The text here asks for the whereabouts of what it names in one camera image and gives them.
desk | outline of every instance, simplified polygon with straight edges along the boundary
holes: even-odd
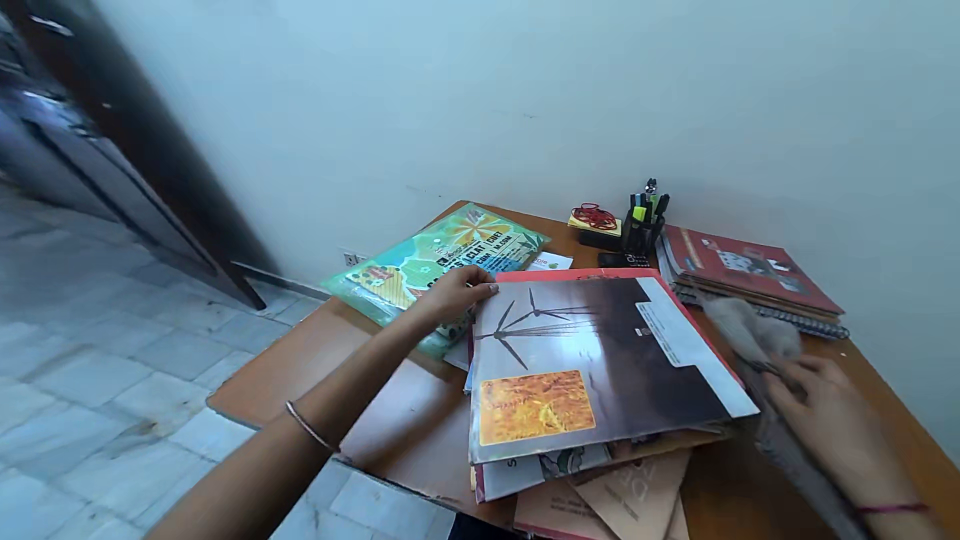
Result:
[[[437,219],[466,204],[460,201]],[[574,268],[596,266],[598,250],[582,246],[566,224],[488,207],[553,240],[547,251],[573,257]],[[726,358],[732,352],[699,309],[698,324]],[[378,326],[331,299],[224,383],[211,408],[259,428],[333,371],[377,332]],[[906,410],[850,340],[804,336],[805,349],[836,360],[874,408],[887,419],[897,450],[924,500],[939,510],[960,538],[960,472]],[[513,522],[516,498],[476,504],[469,489],[469,400],[466,374],[416,354],[403,360],[343,441],[353,465],[370,475],[412,489],[444,506],[501,527]],[[749,438],[694,450],[681,491],[690,538],[830,538],[820,518]]]

pen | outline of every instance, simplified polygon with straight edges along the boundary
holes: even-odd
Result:
[[[660,218],[660,216],[662,216],[663,213],[666,212],[666,206],[669,204],[670,204],[669,194],[664,194],[659,197],[659,199],[657,200],[657,217],[658,218]]]

thin bangle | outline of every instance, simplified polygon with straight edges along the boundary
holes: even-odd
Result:
[[[856,509],[861,514],[898,514],[901,512],[926,512],[930,507],[924,503],[909,504],[882,504],[880,506],[860,506]]]
[[[319,436],[316,431],[313,431],[313,428],[311,428],[310,425],[307,424],[305,420],[303,420],[303,417],[301,417],[301,416],[297,413],[297,410],[294,409],[294,403],[293,403],[293,402],[286,402],[285,405],[287,405],[287,412],[290,413],[290,416],[293,416],[293,417],[294,417],[294,420],[296,420],[297,423],[300,424],[300,427],[303,428],[304,430],[306,430],[307,433],[310,433],[310,436],[311,436],[311,437],[313,437],[314,439],[316,439],[317,442],[319,442],[320,444],[324,445],[324,447],[325,447],[327,450],[330,450],[332,453],[334,453],[334,454],[339,454],[339,453],[340,453],[340,447],[338,447],[338,446],[336,446],[336,445],[331,445],[331,444],[327,443],[326,441],[324,441],[324,438],[323,438],[323,437]]]

wind turbine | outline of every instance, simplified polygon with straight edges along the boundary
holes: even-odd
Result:
[[[507,330],[509,327],[515,325],[516,323],[526,319],[527,317],[533,315],[534,317],[540,317],[541,315],[546,315],[548,317],[556,317],[558,319],[563,319],[569,321],[564,317],[564,315],[591,315],[592,313],[587,306],[580,307],[555,307],[553,309],[537,309],[537,304],[534,303],[534,289],[527,288],[527,293],[530,294],[530,312],[526,315],[523,315],[519,319],[516,319],[514,322],[507,325],[503,330]]]
[[[530,296],[530,300],[532,303],[533,302],[532,294]],[[503,326],[503,323],[506,322],[507,315],[510,314],[510,310],[514,307],[514,304],[516,304],[516,300],[510,302],[510,305],[507,306],[507,310],[503,312],[502,316],[500,316],[500,321],[496,324],[496,330],[493,333],[485,333],[483,335],[477,335],[477,336],[474,336],[473,339],[475,341],[479,341],[485,337],[492,337],[493,339],[499,341],[500,345],[503,345],[504,349],[506,349],[516,359],[516,361],[519,362],[521,366],[523,366],[523,369],[528,371],[530,368],[527,367],[527,364],[523,362],[523,359],[520,358],[520,355],[516,353],[514,348],[510,346],[510,343],[507,343],[508,337],[562,337],[567,335],[575,335],[576,333],[578,333],[579,329],[592,327],[596,325],[596,323],[594,323],[592,320],[589,320],[589,321],[576,321],[576,322],[564,323],[559,325],[547,325],[543,327],[533,327],[528,329],[507,331],[506,328]],[[567,309],[586,309],[586,307],[569,307]],[[589,314],[588,311],[579,311],[578,313]],[[526,315],[520,317],[519,319],[515,320],[513,323],[510,323],[509,325],[507,325],[507,327],[510,327],[518,323],[520,320],[527,318],[531,314],[533,314],[533,312],[527,313]],[[541,314],[558,316],[558,315],[555,315],[554,313],[546,313],[544,311],[542,311]],[[565,321],[569,320],[566,317],[559,317],[559,318],[564,319]]]

hand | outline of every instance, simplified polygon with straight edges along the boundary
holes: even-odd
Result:
[[[496,294],[499,286],[485,270],[472,264],[450,270],[407,309],[431,328],[462,316],[470,306]]]
[[[780,367],[807,397],[801,403],[768,373],[764,378],[774,405],[854,505],[918,501],[879,419],[836,363],[804,356]]]

